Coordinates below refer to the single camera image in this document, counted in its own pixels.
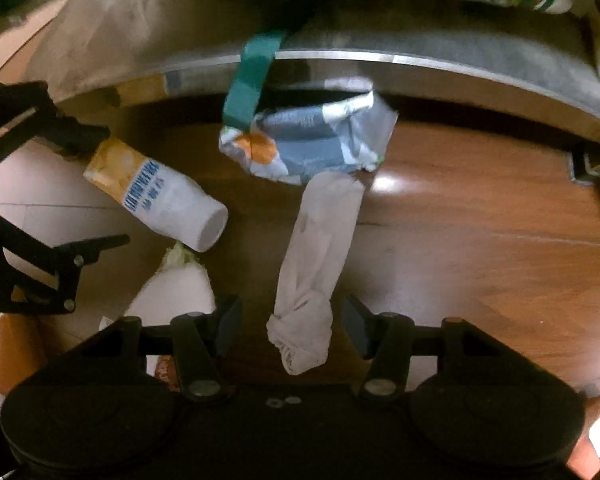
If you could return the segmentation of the white orange plastic bottle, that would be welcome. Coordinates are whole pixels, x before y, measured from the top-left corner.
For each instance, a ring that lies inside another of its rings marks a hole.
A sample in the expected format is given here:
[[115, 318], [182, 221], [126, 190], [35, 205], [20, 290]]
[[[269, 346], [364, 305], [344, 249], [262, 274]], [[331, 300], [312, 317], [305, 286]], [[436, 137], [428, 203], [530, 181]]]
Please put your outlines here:
[[154, 232], [206, 252], [228, 220], [224, 204], [190, 177], [113, 136], [101, 144], [83, 177]]

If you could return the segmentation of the crumpled white tissue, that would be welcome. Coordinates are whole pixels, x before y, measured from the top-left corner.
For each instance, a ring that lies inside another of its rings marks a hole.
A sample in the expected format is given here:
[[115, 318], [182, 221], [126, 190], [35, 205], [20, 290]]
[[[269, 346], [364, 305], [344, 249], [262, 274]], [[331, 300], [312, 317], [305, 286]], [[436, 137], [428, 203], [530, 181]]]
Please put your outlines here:
[[183, 314], [214, 311], [215, 298], [206, 268], [192, 250], [176, 242], [123, 316], [140, 318], [143, 326], [161, 326]]

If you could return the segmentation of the white sock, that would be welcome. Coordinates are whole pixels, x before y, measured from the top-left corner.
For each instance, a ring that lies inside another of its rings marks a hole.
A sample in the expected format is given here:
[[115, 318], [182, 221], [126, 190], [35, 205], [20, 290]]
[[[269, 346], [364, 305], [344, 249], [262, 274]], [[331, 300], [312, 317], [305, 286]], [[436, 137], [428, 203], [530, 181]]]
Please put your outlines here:
[[280, 267], [266, 329], [291, 376], [323, 365], [332, 339], [332, 293], [346, 263], [364, 185], [348, 174], [322, 172], [302, 194]]

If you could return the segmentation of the crumpled blue white wrapper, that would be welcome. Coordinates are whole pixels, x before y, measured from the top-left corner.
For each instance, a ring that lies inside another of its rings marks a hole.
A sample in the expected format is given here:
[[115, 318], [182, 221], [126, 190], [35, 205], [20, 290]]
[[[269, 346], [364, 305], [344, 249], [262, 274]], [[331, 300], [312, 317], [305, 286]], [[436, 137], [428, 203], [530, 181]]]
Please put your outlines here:
[[374, 172], [398, 113], [376, 92], [325, 104], [264, 110], [246, 131], [225, 126], [220, 151], [248, 174], [300, 185], [324, 171]]

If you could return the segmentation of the orange slipper with white sock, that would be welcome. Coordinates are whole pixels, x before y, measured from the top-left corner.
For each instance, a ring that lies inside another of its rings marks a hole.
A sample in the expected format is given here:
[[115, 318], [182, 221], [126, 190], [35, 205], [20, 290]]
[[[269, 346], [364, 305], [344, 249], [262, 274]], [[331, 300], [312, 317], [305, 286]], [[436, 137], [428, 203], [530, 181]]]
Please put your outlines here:
[[584, 402], [585, 422], [567, 466], [580, 479], [593, 479], [600, 472], [600, 396]]

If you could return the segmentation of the metal bed frame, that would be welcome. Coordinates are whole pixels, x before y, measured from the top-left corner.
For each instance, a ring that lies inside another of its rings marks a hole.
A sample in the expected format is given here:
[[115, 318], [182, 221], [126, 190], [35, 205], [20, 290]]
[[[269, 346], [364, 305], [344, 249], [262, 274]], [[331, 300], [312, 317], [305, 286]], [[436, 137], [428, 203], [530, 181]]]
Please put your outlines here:
[[244, 45], [281, 27], [268, 86], [481, 108], [556, 132], [600, 176], [600, 78], [569, 15], [457, 0], [68, 0], [27, 67], [52, 99], [220, 96]]

